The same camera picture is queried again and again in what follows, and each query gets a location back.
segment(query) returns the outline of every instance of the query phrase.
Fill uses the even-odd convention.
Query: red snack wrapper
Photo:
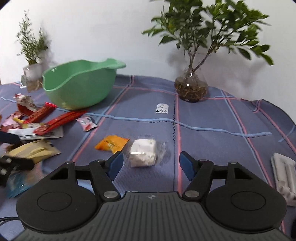
[[[18,110],[26,116],[30,116],[37,111],[37,107],[31,96],[15,94]]]
[[[1,125],[1,131],[7,132],[9,129],[18,129],[18,128],[11,128],[11,126],[16,126],[18,125],[13,118],[18,118],[21,119],[23,115],[17,110],[13,113],[10,114],[2,123]]]
[[[21,128],[22,128],[21,124],[12,124],[9,126],[1,126],[1,131],[8,132],[8,130],[11,130],[11,129],[21,129]]]
[[[45,102],[44,106],[25,119],[24,124],[39,123],[46,116],[51,114],[57,106],[52,103]]]
[[[75,120],[76,118],[82,116],[85,113],[86,113],[86,110],[71,111],[71,112],[64,113],[58,116],[57,118],[50,120],[45,125],[37,128],[36,130],[34,130],[34,133],[39,136],[42,136],[59,126],[62,126],[72,120]]]

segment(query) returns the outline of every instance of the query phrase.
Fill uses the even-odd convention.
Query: green leaves
[[[166,35],[166,36],[163,36],[163,38],[159,44],[166,44],[166,43],[174,41],[174,40],[176,40],[176,39]]]
[[[248,60],[251,60],[251,55],[245,49],[238,48],[239,52]]]
[[[148,36],[153,32],[153,28],[147,29],[145,31],[142,32],[142,34],[147,34]]]
[[[180,47],[181,47],[181,43],[180,43],[180,42],[177,43],[177,44],[176,44],[176,47],[177,47],[177,49],[180,49]]]
[[[204,7],[202,0],[165,1],[170,4],[168,10],[163,8],[160,16],[152,18],[155,25],[142,34],[161,34],[160,44],[176,41],[177,49],[182,46],[184,54],[188,53],[191,67],[200,47],[207,48],[205,59],[220,47],[226,47],[234,53],[238,49],[237,52],[249,60],[252,51],[268,64],[273,64],[271,57],[265,54],[270,46],[260,45],[257,37],[260,24],[268,25],[262,21],[268,15],[249,9],[243,0],[215,0],[215,4]]]
[[[245,32],[244,31],[242,31],[241,33],[240,33],[240,35],[239,35],[239,37],[237,38],[237,43],[240,43],[240,42],[243,42],[244,40],[245,40],[245,38],[246,38],[246,34],[245,34]]]
[[[20,55],[23,54],[26,57],[29,65],[36,63],[37,59],[41,59],[40,54],[42,51],[48,49],[46,36],[42,29],[39,30],[39,38],[36,39],[32,33],[31,20],[28,17],[28,13],[24,11],[25,17],[20,22],[20,30],[17,33],[17,42],[21,44]]]
[[[213,23],[211,23],[210,21],[206,21],[205,24],[207,25],[208,28],[210,29],[215,29],[215,25]]]
[[[246,43],[244,45],[254,46],[254,45],[258,44],[258,43],[259,43],[259,41],[257,41],[257,40],[251,40],[251,41],[249,41],[248,43]]]
[[[269,50],[270,45],[264,44],[260,46],[261,52],[266,52],[267,50]]]
[[[156,34],[159,34],[159,33],[163,32],[163,31],[164,31],[164,29],[162,29],[162,28],[154,29],[154,31],[153,31],[153,33],[152,33],[152,36],[154,36],[154,35],[156,35]]]
[[[264,58],[269,65],[274,65],[273,60],[268,55],[261,53],[260,56]]]

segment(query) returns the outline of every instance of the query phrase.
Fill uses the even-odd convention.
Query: potted plant
[[[28,91],[38,89],[41,85],[43,67],[37,60],[41,60],[41,53],[48,49],[46,38],[42,31],[39,29],[39,37],[35,38],[31,29],[31,20],[28,18],[28,13],[24,11],[25,17],[20,22],[20,31],[17,33],[17,41],[21,44],[22,48],[20,54],[25,55],[28,61],[28,66],[24,67],[24,74],[27,79]]]
[[[163,34],[160,44],[171,41],[182,47],[189,56],[189,66],[183,76],[175,80],[179,97],[188,102],[197,102],[205,96],[207,84],[199,80],[196,71],[211,53],[220,47],[230,52],[239,52],[251,59],[250,52],[262,57],[269,65],[272,59],[266,55],[269,45],[260,45],[257,37],[262,20],[269,17],[259,10],[249,9],[244,1],[215,0],[215,4],[203,7],[202,0],[165,0],[169,9],[164,8],[160,16],[152,18],[155,25],[142,32],[148,36]],[[203,60],[194,65],[199,48],[206,48]]]

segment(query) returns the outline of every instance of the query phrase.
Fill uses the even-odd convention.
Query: green plastic bowl
[[[113,58],[64,63],[43,73],[43,89],[60,108],[82,109],[105,99],[114,85],[116,70],[124,67],[125,63]]]

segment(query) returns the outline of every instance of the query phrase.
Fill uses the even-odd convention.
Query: white cube snack
[[[153,139],[135,140],[130,150],[132,167],[153,166],[156,161],[156,141]]]

